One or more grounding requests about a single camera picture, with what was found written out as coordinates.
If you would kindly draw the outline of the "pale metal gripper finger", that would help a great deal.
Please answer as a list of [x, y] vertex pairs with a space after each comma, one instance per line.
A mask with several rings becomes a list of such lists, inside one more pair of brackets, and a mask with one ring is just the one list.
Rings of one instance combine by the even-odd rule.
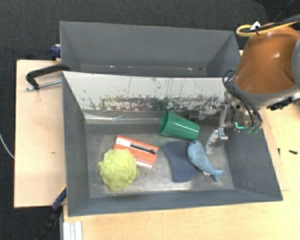
[[221, 147], [228, 140], [229, 137], [225, 134], [223, 129], [215, 129], [205, 144], [205, 153], [211, 155], [214, 148]]
[[198, 120], [204, 120], [207, 116], [214, 116], [220, 113], [219, 120], [224, 121], [227, 116], [227, 105], [223, 100], [218, 101], [217, 97], [210, 97], [198, 113]]

